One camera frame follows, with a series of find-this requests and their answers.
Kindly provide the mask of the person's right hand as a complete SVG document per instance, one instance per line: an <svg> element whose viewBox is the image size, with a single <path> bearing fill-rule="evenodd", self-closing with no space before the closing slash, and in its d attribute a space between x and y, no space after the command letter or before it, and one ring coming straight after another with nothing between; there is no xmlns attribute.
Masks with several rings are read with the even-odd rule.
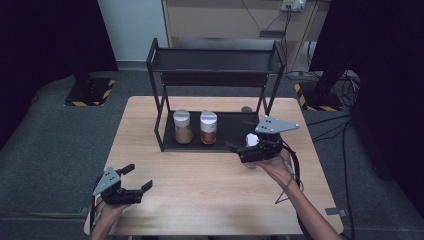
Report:
<svg viewBox="0 0 424 240"><path fill-rule="evenodd" d="M291 163L291 157L287 150L283 149L280 154L270 160L256 162L283 190L286 190L292 181L292 174L286 167Z"/></svg>

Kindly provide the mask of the striped stand base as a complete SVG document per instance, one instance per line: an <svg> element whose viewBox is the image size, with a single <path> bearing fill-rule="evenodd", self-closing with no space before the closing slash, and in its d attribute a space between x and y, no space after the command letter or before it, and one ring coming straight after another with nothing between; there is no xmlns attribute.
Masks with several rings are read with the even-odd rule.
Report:
<svg viewBox="0 0 424 240"><path fill-rule="evenodd" d="M320 94L316 90L316 83L313 82L296 83L294 88L303 110L329 112L342 110L342 103L333 90Z"/></svg>
<svg viewBox="0 0 424 240"><path fill-rule="evenodd" d="M67 97L65 106L102 106L110 95L115 81L110 78L91 78L76 82Z"/></svg>

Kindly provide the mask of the spice jar with beige powder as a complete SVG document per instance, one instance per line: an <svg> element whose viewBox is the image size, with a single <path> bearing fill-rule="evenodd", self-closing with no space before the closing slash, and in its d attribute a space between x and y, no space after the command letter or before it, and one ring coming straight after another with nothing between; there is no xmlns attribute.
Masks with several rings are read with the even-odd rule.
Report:
<svg viewBox="0 0 424 240"><path fill-rule="evenodd" d="M179 109L173 114L175 126L175 139L179 144L188 144L193 139L191 129L190 113L187 110Z"/></svg>

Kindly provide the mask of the spice jar with grey-brown powder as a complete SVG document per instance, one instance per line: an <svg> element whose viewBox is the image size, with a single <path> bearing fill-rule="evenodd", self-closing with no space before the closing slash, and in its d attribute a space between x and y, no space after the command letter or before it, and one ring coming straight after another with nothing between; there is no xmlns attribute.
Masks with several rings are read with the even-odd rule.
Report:
<svg viewBox="0 0 424 240"><path fill-rule="evenodd" d="M251 146L256 146L258 144L258 137L255 134L249 133L246 136L246 146L247 147L251 147ZM248 167L249 169L255 169L256 165L254 163L245 163L245 166Z"/></svg>

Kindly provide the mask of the person's left hand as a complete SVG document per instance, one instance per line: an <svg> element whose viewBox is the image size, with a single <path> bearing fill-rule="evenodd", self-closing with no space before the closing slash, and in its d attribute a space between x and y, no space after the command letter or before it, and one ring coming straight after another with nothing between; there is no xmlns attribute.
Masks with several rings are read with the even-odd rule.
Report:
<svg viewBox="0 0 424 240"><path fill-rule="evenodd" d="M129 204L126 205L109 205L104 202L103 199L98 198L96 200L96 219L97 220L106 220L106 221L116 221L119 216L124 212L125 209L129 207Z"/></svg>

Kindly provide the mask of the beige wooden cabinet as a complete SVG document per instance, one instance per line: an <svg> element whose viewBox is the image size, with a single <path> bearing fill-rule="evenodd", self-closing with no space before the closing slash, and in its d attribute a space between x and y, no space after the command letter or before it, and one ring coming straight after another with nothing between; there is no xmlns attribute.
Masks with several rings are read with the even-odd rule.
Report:
<svg viewBox="0 0 424 240"><path fill-rule="evenodd" d="M258 39L261 30L284 30L287 69L293 70L320 0L307 0L301 12L284 12L282 0L162 0L168 42L184 38Z"/></svg>

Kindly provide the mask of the white power strip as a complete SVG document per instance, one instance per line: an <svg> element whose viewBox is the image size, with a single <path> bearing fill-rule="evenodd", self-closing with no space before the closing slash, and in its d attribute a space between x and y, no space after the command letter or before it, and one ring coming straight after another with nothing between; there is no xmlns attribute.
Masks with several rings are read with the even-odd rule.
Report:
<svg viewBox="0 0 424 240"><path fill-rule="evenodd" d="M306 6L307 0L282 0L281 10L286 12L301 12Z"/></svg>

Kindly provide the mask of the small grey box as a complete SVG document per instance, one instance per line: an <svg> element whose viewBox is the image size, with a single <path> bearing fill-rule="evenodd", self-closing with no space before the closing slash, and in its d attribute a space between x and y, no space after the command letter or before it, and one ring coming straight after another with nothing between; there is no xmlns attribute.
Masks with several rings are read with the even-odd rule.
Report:
<svg viewBox="0 0 424 240"><path fill-rule="evenodd" d="M283 38L285 36L284 30L261 30L259 36L262 38Z"/></svg>

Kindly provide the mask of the spice jar with red-brown powder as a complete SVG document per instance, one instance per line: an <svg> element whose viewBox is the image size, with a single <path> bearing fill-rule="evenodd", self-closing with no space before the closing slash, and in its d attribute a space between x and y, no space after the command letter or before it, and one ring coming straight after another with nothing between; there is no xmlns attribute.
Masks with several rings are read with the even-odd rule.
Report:
<svg viewBox="0 0 424 240"><path fill-rule="evenodd" d="M211 111L202 111L200 115L200 138L206 145L211 145L217 138L217 115Z"/></svg>

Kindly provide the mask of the grey tape piece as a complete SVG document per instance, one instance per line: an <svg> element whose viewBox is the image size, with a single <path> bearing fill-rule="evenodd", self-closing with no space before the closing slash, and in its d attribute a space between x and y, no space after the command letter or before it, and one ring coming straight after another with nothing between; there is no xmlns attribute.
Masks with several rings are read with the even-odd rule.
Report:
<svg viewBox="0 0 424 240"><path fill-rule="evenodd" d="M348 216L348 212L345 209L334 208L325 208L327 215L339 215L340 217Z"/></svg>

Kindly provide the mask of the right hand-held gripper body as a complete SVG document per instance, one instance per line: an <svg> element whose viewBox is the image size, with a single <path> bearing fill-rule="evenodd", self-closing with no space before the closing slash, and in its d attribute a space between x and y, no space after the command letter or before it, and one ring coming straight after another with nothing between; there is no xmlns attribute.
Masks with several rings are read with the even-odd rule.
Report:
<svg viewBox="0 0 424 240"><path fill-rule="evenodd" d="M283 139L280 133L298 128L297 123L265 116L252 132L258 137L258 144L251 147L246 145L239 147L238 156L241 162L269 160L278 156L283 149Z"/></svg>

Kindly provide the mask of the black metal two-tier rack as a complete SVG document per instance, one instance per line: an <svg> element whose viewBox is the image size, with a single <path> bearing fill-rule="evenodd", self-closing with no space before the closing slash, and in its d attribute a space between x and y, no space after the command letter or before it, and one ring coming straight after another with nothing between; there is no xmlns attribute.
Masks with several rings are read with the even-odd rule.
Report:
<svg viewBox="0 0 424 240"><path fill-rule="evenodd" d="M171 108L167 89L169 87L243 87L266 88L268 79L274 75L274 90L281 82L285 59L281 44L271 41L265 45L240 46L235 41L220 40L199 48L165 48L156 39L152 41L146 66L157 108L154 133L162 151L220 151L227 150L226 142L245 144L246 135L254 128L242 121L259 122L259 112L268 115L276 94L259 95L256 109L249 113L218 110L217 140L205 145L200 139L200 110L190 112L193 139L179 144L175 139Z"/></svg>

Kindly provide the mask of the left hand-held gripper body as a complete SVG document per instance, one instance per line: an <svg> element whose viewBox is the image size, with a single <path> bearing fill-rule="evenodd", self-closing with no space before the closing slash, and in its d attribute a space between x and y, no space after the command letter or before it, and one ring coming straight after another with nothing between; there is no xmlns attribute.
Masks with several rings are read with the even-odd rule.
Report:
<svg viewBox="0 0 424 240"><path fill-rule="evenodd" d="M109 166L96 182L92 196L100 195L104 202L109 205L140 203L144 193L141 189L127 190L123 188L121 176L117 174L117 170Z"/></svg>

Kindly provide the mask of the dark curtain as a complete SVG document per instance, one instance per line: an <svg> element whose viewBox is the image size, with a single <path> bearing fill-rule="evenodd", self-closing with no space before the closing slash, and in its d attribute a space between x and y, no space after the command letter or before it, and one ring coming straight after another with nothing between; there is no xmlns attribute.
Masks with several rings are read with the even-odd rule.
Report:
<svg viewBox="0 0 424 240"><path fill-rule="evenodd" d="M424 0L331 0L311 69L319 100L343 72L359 77L351 112L368 156L424 215Z"/></svg>
<svg viewBox="0 0 424 240"><path fill-rule="evenodd" d="M0 0L0 150L41 87L117 69L98 0Z"/></svg>

